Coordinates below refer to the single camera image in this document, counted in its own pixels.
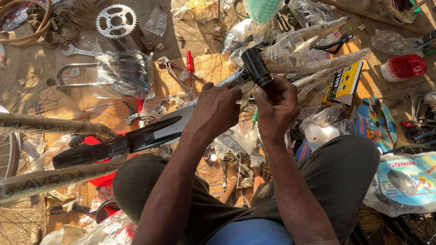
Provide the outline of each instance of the cartoon tiger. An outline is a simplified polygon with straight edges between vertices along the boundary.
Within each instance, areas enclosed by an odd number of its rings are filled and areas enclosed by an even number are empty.
[[[378,130],[366,128],[366,136],[370,140],[374,140],[379,136]]]

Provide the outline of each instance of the blue shirt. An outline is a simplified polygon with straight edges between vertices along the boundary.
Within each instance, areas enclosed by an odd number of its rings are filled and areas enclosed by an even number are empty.
[[[206,245],[293,245],[286,227],[268,219],[232,222],[215,233]]]

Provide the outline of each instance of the red wheel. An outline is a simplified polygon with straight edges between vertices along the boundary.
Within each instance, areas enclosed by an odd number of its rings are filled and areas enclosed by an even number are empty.
[[[116,204],[115,199],[107,200],[102,203],[97,209],[97,212],[95,214],[95,221],[97,222],[97,224],[100,224],[101,222],[103,222],[103,220],[109,218],[111,215],[120,210],[121,209]]]

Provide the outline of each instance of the silver sprocket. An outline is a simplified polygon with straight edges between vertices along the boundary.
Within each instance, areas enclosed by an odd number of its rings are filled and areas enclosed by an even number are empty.
[[[105,8],[97,17],[97,30],[106,38],[120,39],[129,35],[136,26],[135,12],[121,4],[116,4]],[[117,35],[116,31],[126,30],[124,33]]]

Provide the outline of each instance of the cloth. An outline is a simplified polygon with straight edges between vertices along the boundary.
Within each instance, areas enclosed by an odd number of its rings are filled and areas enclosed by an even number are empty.
[[[71,6],[66,3],[53,5],[51,9],[52,28],[44,33],[37,43],[46,48],[72,43],[76,39],[78,30],[96,30],[95,20],[99,12],[113,3],[114,0],[74,0]],[[36,30],[44,15],[45,10],[32,4],[27,9],[26,21]]]
[[[221,228],[206,245],[293,245],[286,227],[269,219],[232,222]]]
[[[112,183],[115,200],[136,224],[167,162],[155,155],[141,154],[127,160],[116,172]],[[379,162],[380,156],[372,141],[362,136],[343,135],[297,163],[341,244],[356,226],[362,201]],[[179,244],[206,244],[213,234],[232,222],[261,218],[283,224],[274,179],[257,188],[251,208],[226,206],[209,194],[208,186],[200,177],[194,178],[189,217]]]

